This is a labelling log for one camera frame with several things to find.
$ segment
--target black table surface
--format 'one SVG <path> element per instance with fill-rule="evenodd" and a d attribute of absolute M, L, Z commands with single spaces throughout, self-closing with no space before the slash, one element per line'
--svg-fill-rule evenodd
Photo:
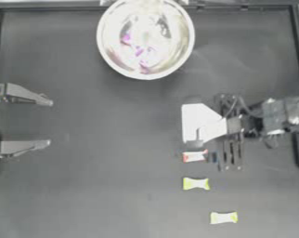
<path fill-rule="evenodd" d="M 52 108 L 5 105 L 4 139 L 52 139 L 4 164 L 0 238 L 292 237 L 299 168 L 288 137 L 248 142 L 241 172 L 181 161 L 181 105 L 220 92 L 249 103 L 299 95 L 288 11 L 190 11 L 197 42 L 184 67 L 141 82 L 116 73 L 96 47 L 100 11 L 8 11 L 0 80 L 42 92 Z M 182 177 L 212 190 L 182 191 Z M 212 211 L 238 223 L 209 225 Z"/>

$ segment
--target silver bowl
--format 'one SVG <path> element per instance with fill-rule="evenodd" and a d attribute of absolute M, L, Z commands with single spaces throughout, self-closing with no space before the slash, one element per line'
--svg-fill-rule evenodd
<path fill-rule="evenodd" d="M 194 46 L 194 27 L 173 0 L 120 0 L 96 30 L 100 54 L 129 78 L 153 80 L 173 73 Z"/>

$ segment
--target small yellow object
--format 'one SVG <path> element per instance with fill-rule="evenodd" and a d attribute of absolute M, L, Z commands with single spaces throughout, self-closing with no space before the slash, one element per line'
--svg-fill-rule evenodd
<path fill-rule="evenodd" d="M 218 212 L 212 212 L 210 213 L 210 224 L 221 224 L 221 223 L 237 223 L 237 212 L 232 213 L 218 213 Z"/>
<path fill-rule="evenodd" d="M 192 190 L 197 188 L 210 190 L 209 178 L 205 179 L 184 178 L 184 190 Z"/>

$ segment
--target metal bowl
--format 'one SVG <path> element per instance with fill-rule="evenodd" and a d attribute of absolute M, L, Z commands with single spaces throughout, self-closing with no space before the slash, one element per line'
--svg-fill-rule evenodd
<path fill-rule="evenodd" d="M 153 80 L 173 73 L 194 46 L 194 27 L 173 0 L 120 0 L 96 31 L 100 54 L 129 78 Z"/>

